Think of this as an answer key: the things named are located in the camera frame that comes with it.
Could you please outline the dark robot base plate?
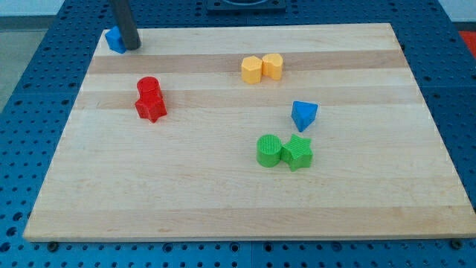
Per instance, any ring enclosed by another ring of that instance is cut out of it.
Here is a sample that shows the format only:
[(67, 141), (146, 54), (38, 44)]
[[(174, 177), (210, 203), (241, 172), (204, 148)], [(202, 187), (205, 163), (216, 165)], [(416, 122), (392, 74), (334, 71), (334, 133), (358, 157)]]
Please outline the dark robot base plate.
[(286, 0), (205, 0), (209, 12), (282, 11)]

